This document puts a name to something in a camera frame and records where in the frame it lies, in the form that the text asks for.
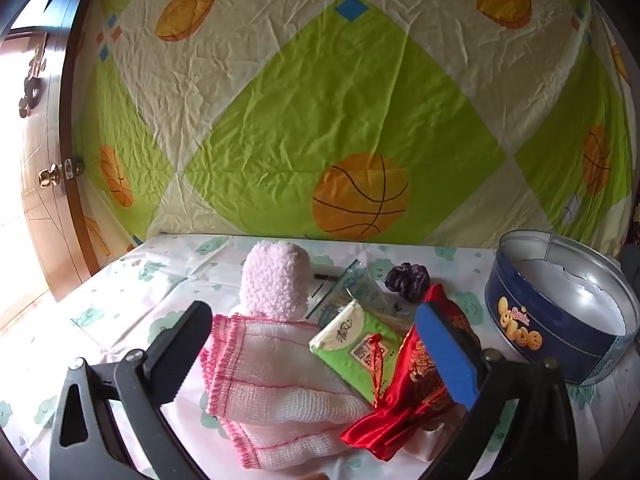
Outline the red embroidered satin pouch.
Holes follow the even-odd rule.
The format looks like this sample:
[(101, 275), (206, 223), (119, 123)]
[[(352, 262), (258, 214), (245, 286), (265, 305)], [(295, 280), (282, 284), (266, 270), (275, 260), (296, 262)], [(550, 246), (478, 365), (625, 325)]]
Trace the red embroidered satin pouch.
[(378, 318), (402, 336), (393, 378), (374, 411), (343, 431), (341, 440), (384, 462), (405, 451), (428, 463), (458, 429), (466, 408), (452, 400), (414, 326), (386, 314)]

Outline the blue round metal tin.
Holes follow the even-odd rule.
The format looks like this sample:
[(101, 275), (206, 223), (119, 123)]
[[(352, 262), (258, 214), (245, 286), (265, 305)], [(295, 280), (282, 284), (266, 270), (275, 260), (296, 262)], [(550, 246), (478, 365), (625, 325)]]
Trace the blue round metal tin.
[(639, 330), (639, 299), (623, 271), (600, 252), (550, 232), (503, 234), (485, 302), (524, 359), (555, 359), (576, 385), (608, 376)]

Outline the pink-edged white washcloth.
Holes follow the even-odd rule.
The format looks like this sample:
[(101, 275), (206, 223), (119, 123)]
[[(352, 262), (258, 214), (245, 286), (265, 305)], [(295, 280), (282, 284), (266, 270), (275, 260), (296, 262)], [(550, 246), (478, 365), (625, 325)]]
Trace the pink-edged white washcloth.
[(245, 469), (278, 470), (347, 450), (344, 429), (371, 404), (309, 350), (318, 327), (239, 314), (213, 317), (200, 352), (206, 413)]

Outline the green tissue pack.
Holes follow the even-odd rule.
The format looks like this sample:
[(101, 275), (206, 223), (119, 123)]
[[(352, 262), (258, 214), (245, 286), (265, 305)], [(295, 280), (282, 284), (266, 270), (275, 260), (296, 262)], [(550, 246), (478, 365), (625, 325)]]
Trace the green tissue pack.
[(309, 341), (309, 349), (375, 406), (393, 379), (403, 341), (352, 300)]

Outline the purple knitted scrunchie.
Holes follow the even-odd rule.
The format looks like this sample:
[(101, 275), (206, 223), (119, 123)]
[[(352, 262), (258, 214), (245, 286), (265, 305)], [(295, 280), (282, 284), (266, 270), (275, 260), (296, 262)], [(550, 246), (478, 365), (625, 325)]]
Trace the purple knitted scrunchie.
[(420, 304), (431, 286), (431, 277), (422, 264), (404, 262), (390, 269), (385, 278), (385, 286), (403, 300)]

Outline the cotton swab plastic pack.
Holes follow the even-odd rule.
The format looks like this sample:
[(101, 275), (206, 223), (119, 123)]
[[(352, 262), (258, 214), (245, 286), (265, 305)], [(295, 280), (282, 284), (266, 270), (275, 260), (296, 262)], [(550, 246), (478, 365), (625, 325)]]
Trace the cotton swab plastic pack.
[(410, 324), (416, 314), (413, 304), (387, 290), (358, 259), (346, 268), (312, 266), (306, 321), (324, 327), (352, 300), (379, 318), (393, 318), (400, 324)]

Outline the pink fluffy sock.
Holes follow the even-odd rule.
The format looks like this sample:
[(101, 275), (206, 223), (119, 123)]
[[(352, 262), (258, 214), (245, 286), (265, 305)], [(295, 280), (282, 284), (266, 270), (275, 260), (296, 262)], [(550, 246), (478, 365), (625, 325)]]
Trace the pink fluffy sock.
[(258, 242), (242, 267), (239, 314), (283, 322), (307, 312), (310, 258), (290, 242)]

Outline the brown wooden door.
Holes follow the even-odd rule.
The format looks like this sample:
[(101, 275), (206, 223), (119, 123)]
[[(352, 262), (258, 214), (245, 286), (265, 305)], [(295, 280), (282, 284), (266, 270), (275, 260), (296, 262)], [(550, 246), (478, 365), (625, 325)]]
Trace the brown wooden door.
[(78, 179), (40, 188), (38, 174), (52, 164), (76, 156), (72, 139), (72, 104), (82, 25), (90, 0), (48, 0), (40, 25), (1, 33), (4, 53), (24, 51), (34, 57), (44, 45), (46, 67), (40, 73), (42, 93), (29, 116), (18, 120), (26, 129), (21, 157), (22, 202), (30, 237), (43, 277), (55, 300), (61, 301), (99, 271), (82, 211)]

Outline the brass door knob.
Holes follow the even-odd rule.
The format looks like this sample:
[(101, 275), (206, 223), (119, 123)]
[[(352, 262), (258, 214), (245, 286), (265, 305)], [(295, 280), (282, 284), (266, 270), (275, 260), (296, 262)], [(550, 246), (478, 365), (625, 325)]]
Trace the brass door knob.
[(38, 174), (40, 188), (58, 186), (63, 180), (73, 180), (84, 173), (85, 165), (82, 159), (66, 158), (62, 165), (52, 164), (49, 169), (43, 169)]

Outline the basketball-print hanging bedsheet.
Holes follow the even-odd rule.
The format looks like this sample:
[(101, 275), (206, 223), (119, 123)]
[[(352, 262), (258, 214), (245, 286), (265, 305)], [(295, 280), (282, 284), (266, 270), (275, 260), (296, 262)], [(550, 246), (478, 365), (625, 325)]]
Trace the basketball-print hanging bedsheet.
[(72, 126), (99, 263), (160, 233), (614, 254), (634, 201), (594, 0), (90, 0)]

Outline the door hanging ornament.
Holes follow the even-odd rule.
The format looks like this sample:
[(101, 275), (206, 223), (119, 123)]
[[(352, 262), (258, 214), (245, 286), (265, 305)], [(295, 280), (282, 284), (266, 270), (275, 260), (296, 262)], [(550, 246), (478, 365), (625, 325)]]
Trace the door hanging ornament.
[(29, 61), (29, 71), (24, 79), (24, 96), (18, 101), (18, 114), (21, 118), (29, 116), (41, 99), (43, 82), (40, 73), (46, 67), (44, 45), (38, 44), (34, 51), (34, 57)]

